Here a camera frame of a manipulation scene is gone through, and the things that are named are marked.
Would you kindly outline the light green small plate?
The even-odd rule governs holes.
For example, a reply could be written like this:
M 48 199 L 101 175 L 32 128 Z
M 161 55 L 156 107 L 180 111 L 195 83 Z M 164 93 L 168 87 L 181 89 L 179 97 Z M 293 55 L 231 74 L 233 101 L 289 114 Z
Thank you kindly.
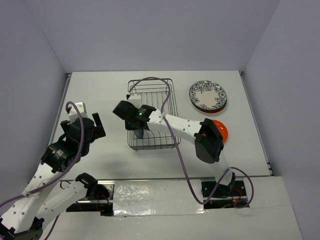
M 133 131 L 133 133 L 137 137 L 137 139 L 143 139 L 143 137 L 144 137 L 144 130 L 143 129 L 135 129 Z

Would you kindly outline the red and teal patterned plate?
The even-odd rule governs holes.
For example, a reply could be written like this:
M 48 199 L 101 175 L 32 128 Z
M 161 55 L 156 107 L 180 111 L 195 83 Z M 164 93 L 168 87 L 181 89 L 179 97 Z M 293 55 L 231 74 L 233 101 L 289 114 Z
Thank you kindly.
M 223 110 L 225 109 L 225 107 L 227 106 L 227 103 L 228 103 L 228 101 L 226 101 L 226 102 L 223 104 L 223 106 L 221 106 L 220 108 L 214 109 L 214 110 L 202 109 L 202 108 L 196 106 L 195 104 L 193 104 L 193 106 L 194 106 L 197 110 L 199 110 L 200 112 L 202 112 L 202 113 L 205 113 L 205 114 L 217 114 L 217 113 L 219 113 L 219 112 L 221 112 L 221 111 L 223 111 Z

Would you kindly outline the blue floral white plate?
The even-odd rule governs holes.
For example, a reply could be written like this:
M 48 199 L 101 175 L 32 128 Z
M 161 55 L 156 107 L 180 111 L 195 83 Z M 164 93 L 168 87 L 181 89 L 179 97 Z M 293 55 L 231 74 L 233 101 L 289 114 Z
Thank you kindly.
M 205 110 L 216 110 L 228 101 L 224 88 L 210 80 L 200 80 L 193 83 L 188 94 L 193 105 Z

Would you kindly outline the orange red plate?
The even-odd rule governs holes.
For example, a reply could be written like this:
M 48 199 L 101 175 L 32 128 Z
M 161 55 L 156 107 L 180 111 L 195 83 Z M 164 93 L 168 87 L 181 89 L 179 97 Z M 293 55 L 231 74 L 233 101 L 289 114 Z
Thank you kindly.
M 223 143 L 225 144 L 226 141 L 228 140 L 228 136 L 229 136 L 229 132 L 227 127 L 219 120 L 213 119 L 212 120 L 213 123 L 215 124 L 215 126 L 217 127 L 217 129 L 219 130 L 220 134 L 223 137 Z

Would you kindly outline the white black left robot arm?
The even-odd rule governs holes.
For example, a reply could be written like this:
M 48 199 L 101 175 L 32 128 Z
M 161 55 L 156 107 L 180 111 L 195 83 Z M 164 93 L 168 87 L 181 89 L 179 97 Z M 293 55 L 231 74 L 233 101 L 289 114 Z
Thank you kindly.
M 56 182 L 89 153 L 91 143 L 105 137 L 99 114 L 93 113 L 92 117 L 60 123 L 63 134 L 47 147 L 24 192 L 10 201 L 12 206 L 0 217 L 2 240 L 38 240 L 48 223 L 74 202 L 83 198 L 92 200 L 105 190 L 97 179 L 84 172 L 48 199 Z

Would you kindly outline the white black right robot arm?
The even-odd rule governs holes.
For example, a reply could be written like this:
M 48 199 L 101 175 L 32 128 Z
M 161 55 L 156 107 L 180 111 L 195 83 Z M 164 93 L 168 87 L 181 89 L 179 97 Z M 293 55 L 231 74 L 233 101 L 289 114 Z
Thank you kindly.
M 216 180 L 222 179 L 217 184 L 218 192 L 228 196 L 234 191 L 233 174 L 230 171 L 226 172 L 229 164 L 223 153 L 224 138 L 213 120 L 184 119 L 161 112 L 149 105 L 137 108 L 126 100 L 120 101 L 112 112 L 124 120 L 126 130 L 165 133 L 193 144 L 196 157 L 212 167 Z

